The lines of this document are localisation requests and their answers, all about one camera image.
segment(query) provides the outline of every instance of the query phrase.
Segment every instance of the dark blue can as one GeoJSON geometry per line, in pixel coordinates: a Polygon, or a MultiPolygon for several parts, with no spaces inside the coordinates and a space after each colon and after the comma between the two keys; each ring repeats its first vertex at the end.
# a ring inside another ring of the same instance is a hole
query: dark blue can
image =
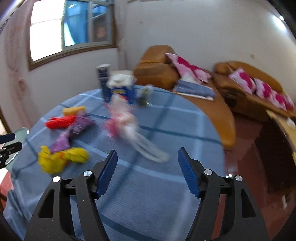
{"type": "Polygon", "coordinates": [[[110,65],[111,64],[101,64],[96,67],[99,85],[102,88],[104,101],[107,103],[110,102],[112,96],[111,89],[107,87],[107,82],[110,78],[110,65]]]}

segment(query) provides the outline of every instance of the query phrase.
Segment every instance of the blue gripper pad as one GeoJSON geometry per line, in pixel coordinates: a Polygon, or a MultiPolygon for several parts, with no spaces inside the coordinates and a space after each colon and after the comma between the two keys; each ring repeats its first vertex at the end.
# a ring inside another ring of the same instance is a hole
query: blue gripper pad
{"type": "Polygon", "coordinates": [[[196,198],[198,198],[200,195],[200,189],[198,187],[198,178],[182,149],[178,151],[178,162],[181,167],[183,176],[186,180],[189,191],[192,194],[194,194],[196,198]]]}
{"type": "Polygon", "coordinates": [[[14,133],[9,133],[4,136],[0,135],[0,144],[13,141],[15,139],[14,133]]]}
{"type": "Polygon", "coordinates": [[[96,190],[96,194],[98,198],[100,198],[102,195],[106,193],[116,166],[117,166],[117,152],[114,151],[114,153],[111,155],[111,157],[105,164],[104,169],[102,170],[98,178],[98,188],[96,190]]]}

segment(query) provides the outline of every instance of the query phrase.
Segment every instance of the blue curtain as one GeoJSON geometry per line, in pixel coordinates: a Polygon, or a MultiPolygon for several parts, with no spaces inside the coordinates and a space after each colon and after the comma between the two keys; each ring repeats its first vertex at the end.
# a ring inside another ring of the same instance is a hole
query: blue curtain
{"type": "Polygon", "coordinates": [[[65,22],[75,44],[88,43],[88,3],[66,1],[65,22]]]}
{"type": "Polygon", "coordinates": [[[92,9],[93,17],[106,13],[107,7],[103,5],[98,5],[92,9]]]}

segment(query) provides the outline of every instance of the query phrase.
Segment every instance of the blue folded cloth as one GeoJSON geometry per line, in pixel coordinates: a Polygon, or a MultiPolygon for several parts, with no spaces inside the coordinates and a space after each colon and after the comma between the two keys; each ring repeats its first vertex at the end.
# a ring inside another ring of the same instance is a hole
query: blue folded cloth
{"type": "Polygon", "coordinates": [[[191,83],[184,80],[178,80],[173,91],[203,97],[216,97],[216,94],[212,88],[201,85],[199,83],[191,83]]]}

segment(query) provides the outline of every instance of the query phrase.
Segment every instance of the orange sofa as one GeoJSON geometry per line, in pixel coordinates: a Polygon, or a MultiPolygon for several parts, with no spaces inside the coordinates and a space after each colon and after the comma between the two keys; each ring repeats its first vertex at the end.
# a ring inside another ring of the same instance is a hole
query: orange sofa
{"type": "MultiPolygon", "coordinates": [[[[138,85],[153,84],[162,89],[170,91],[173,89],[180,75],[164,53],[175,52],[168,45],[155,45],[147,49],[134,69],[134,76],[137,78],[136,83],[138,85]]],[[[209,83],[205,85],[215,91],[216,97],[214,101],[181,96],[191,101],[209,117],[220,135],[223,147],[226,150],[230,150],[235,144],[234,117],[212,80],[209,79],[209,83]]]]}
{"type": "Polygon", "coordinates": [[[229,61],[214,66],[213,82],[233,112],[246,115],[259,121],[266,121],[266,110],[284,117],[296,117],[293,111],[284,111],[256,94],[246,93],[242,87],[228,77],[233,71],[242,68],[251,78],[258,78],[270,85],[275,91],[284,94],[281,84],[267,73],[243,62],[229,61]]]}

